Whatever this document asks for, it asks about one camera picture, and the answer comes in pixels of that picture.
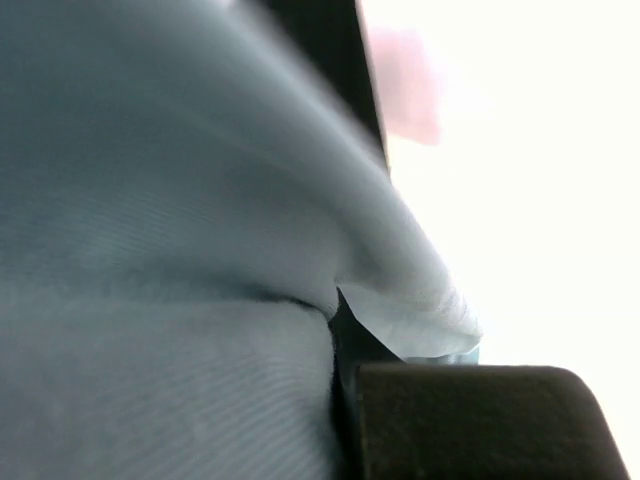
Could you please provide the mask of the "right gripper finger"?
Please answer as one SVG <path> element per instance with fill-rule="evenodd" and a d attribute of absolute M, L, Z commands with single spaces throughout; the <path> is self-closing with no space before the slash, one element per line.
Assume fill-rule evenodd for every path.
<path fill-rule="evenodd" d="M 548 366 L 481 366 L 456 292 L 339 293 L 332 420 L 352 479 L 625 479 L 592 391 Z"/>

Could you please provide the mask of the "blue grey t shirt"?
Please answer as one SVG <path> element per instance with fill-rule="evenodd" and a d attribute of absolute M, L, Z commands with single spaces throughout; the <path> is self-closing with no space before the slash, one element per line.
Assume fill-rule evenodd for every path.
<path fill-rule="evenodd" d="M 3 478 L 337 478 L 341 297 L 406 357 L 482 336 L 361 130 L 258 18 L 2 3 Z"/>

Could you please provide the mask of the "black t shirt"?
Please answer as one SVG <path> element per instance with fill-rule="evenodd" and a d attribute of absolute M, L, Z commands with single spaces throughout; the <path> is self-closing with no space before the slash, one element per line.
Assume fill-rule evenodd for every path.
<path fill-rule="evenodd" d="M 324 75 L 374 141 L 388 169 L 358 10 L 354 0 L 273 0 L 263 6 Z"/>

